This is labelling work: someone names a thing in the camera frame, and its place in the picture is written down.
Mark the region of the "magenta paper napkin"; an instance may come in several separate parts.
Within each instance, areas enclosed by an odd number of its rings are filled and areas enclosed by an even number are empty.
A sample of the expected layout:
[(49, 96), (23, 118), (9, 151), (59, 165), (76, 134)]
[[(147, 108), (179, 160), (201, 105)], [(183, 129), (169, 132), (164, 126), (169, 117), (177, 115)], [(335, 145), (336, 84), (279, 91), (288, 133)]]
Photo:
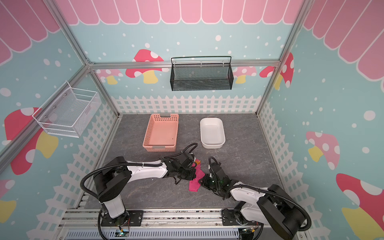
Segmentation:
[(189, 182), (189, 191), (198, 192), (201, 185), (199, 180), (205, 176), (205, 173), (201, 170), (201, 164), (196, 166), (196, 178)]

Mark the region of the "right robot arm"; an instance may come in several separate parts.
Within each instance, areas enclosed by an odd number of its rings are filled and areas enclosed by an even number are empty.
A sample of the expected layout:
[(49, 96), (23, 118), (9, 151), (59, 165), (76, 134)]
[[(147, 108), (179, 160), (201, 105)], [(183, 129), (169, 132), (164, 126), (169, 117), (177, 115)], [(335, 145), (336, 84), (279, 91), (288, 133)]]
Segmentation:
[(240, 238), (257, 240), (265, 225), (284, 240), (312, 226), (308, 212), (296, 203), (280, 186), (258, 188), (232, 180), (214, 157), (209, 157), (209, 173), (199, 183), (223, 200), (234, 199), (238, 204), (221, 212), (224, 226), (240, 227)]

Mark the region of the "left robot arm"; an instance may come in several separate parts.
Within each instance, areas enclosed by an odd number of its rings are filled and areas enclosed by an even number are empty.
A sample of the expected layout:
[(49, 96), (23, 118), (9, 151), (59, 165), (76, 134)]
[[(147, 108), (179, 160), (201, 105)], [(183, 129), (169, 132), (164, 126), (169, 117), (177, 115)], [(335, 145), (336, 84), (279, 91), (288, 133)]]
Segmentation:
[(143, 179), (173, 178), (175, 185), (180, 181), (192, 181), (196, 176), (197, 163), (193, 154), (197, 143), (192, 143), (180, 153), (159, 158), (154, 162), (131, 162), (116, 157), (107, 165), (83, 177), (81, 189), (95, 197), (102, 205), (100, 216), (109, 224), (123, 226), (133, 218), (126, 210), (121, 192), (133, 181)]

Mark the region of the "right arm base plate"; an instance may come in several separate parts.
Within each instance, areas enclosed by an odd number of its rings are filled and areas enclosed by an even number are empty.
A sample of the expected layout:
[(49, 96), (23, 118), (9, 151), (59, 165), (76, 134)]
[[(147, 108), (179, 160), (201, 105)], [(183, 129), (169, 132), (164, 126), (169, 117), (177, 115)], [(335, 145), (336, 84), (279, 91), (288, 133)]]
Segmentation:
[(223, 209), (221, 212), (223, 226), (256, 226), (258, 222), (246, 220), (240, 211)]

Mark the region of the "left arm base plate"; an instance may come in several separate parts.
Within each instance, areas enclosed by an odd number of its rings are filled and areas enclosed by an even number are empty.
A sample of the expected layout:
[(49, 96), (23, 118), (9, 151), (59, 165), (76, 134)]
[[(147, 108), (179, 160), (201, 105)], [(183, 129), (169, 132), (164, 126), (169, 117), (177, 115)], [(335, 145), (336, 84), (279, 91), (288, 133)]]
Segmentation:
[(140, 227), (144, 211), (129, 210), (122, 215), (112, 218), (109, 213), (104, 213), (101, 220), (102, 227)]

